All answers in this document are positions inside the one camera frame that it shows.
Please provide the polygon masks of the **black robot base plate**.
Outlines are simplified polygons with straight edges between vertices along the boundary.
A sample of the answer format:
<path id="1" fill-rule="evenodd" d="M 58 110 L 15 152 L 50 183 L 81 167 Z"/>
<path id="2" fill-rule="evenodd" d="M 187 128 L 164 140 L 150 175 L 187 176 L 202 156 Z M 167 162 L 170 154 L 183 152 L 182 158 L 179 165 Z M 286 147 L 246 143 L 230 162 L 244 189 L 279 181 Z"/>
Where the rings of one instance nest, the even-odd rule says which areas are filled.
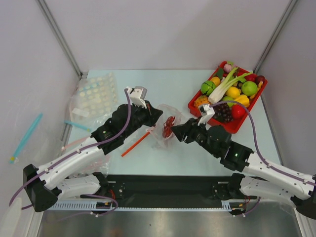
<path id="1" fill-rule="evenodd" d="M 223 200 L 248 202 L 239 190 L 241 175 L 158 176 L 107 175 L 98 196 L 114 198 L 120 208 L 216 208 Z"/>

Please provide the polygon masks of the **red toy lobster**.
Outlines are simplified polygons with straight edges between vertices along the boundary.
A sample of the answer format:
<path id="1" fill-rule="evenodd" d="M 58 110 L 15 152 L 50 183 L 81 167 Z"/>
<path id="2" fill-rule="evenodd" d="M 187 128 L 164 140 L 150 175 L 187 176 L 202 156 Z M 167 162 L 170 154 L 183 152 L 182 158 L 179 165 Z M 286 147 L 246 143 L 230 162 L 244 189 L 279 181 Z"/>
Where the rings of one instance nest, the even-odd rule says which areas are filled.
<path id="1" fill-rule="evenodd" d="M 165 121 L 163 124 L 163 129 L 162 129 L 162 137 L 164 139 L 169 138 L 172 135 L 172 126 L 175 124 L 175 116 L 169 116 L 168 119 Z"/>

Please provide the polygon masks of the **red dotted zip bag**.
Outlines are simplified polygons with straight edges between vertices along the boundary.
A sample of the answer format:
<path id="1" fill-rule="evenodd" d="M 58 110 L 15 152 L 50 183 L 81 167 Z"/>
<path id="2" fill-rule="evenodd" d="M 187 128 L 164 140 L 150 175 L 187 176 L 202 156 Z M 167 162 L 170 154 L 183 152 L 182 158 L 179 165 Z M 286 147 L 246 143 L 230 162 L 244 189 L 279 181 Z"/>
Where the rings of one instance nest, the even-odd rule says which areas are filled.
<path id="1" fill-rule="evenodd" d="M 121 157 L 131 153 L 139 144 L 144 142 L 148 137 L 154 139 L 154 146 L 158 148 L 167 149 L 173 142 L 174 134 L 171 127 L 179 125 L 185 121 L 184 115 L 175 107 L 167 104 L 158 105 L 158 109 L 163 111 L 154 127 L 142 127 L 128 137 L 123 146 L 120 148 Z"/>

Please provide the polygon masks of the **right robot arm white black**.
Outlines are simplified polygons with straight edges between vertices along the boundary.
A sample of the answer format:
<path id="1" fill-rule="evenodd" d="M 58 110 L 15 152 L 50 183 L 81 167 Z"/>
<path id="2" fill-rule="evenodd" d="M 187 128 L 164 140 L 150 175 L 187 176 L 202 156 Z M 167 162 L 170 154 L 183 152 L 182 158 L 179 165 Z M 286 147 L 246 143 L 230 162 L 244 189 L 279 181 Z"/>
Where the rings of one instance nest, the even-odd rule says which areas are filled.
<path id="1" fill-rule="evenodd" d="M 316 178 L 263 158 L 242 144 L 234 142 L 224 127 L 206 128 L 198 119 L 171 128 L 180 142 L 198 143 L 227 169 L 246 173 L 241 181 L 228 185 L 233 198 L 257 196 L 286 203 L 311 219 L 316 218 Z"/>

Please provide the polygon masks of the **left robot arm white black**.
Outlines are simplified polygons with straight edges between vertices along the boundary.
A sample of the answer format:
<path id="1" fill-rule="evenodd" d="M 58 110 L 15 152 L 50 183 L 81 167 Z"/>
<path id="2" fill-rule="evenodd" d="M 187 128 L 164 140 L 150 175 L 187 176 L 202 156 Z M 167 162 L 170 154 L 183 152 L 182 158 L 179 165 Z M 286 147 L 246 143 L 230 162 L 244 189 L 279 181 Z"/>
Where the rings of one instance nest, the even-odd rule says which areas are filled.
<path id="1" fill-rule="evenodd" d="M 33 164 L 24 167 L 24 189 L 34 211 L 45 211 L 60 198 L 74 196 L 65 184 L 69 175 L 123 145 L 125 139 L 142 126 L 155 126 L 163 111 L 154 108 L 149 101 L 145 104 L 145 107 L 120 105 L 102 126 L 75 149 L 40 167 Z"/>

